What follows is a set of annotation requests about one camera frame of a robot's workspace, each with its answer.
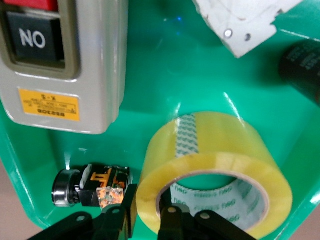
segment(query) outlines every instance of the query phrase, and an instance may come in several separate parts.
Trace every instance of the hole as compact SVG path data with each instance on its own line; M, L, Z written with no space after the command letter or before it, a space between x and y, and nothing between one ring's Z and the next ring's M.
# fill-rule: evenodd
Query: hole
M174 207L169 207L168 212L174 214L177 210Z
M251 39L251 34L248 33L245 35L245 41L248 42Z
M112 211L112 213L113 214L118 214L118 213L120 213L120 209L115 209L115 210Z
M224 37L226 39L230 39L232 37L232 34L233 34L233 32L232 32L231 29L227 29L227 30L224 31Z
M83 221L83 220L85 220L85 219L86 219L85 216L78 216L78 217L76 218L76 220L77 220L78 222L81 222L81 221Z
M210 216L208 213L203 212L200 214L200 218L202 218L204 220L208 220L210 218Z

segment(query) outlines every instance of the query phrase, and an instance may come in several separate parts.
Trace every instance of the green plastic bin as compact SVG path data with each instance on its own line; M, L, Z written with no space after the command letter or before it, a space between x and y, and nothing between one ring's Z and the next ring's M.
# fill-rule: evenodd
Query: green plastic bin
M290 45L320 38L319 12L318 0L305 0L277 17L275 36L236 59L191 0L130 0L125 96L104 134L22 126L0 108L0 157L28 217L47 228L78 211L98 216L99 208L53 205L60 170L128 166L138 183L148 143L161 126L214 111L251 124L280 166L292 188L292 211L264 240L289 239L320 201L320 110L279 78L278 63ZM133 239L156 237L138 218Z

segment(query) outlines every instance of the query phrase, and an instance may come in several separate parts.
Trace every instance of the tape roll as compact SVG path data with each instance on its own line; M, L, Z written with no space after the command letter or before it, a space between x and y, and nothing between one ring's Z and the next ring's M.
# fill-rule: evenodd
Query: tape roll
M198 190L176 182L203 174L236 178L218 189ZM273 232L288 217L292 191L258 132L242 119L199 112L163 126L147 149L136 194L142 221L160 229L159 203L188 205L192 215L213 210L254 238Z

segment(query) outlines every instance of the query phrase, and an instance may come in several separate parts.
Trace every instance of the black cylinder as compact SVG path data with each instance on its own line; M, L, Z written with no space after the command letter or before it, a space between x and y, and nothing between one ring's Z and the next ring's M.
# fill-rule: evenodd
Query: black cylinder
M280 77L320 106L320 42L304 40L282 56Z

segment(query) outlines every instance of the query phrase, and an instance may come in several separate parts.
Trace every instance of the clear yellow tape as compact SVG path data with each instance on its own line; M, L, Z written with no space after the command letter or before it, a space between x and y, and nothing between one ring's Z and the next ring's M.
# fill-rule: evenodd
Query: clear yellow tape
M261 219L247 232L262 238L278 228L292 207L292 191L258 132L236 117L217 113L194 114L197 150L177 157L177 135L182 118L163 126L147 149L137 210L155 233L160 229L159 201L173 183L192 175L224 174L249 182L264 198Z

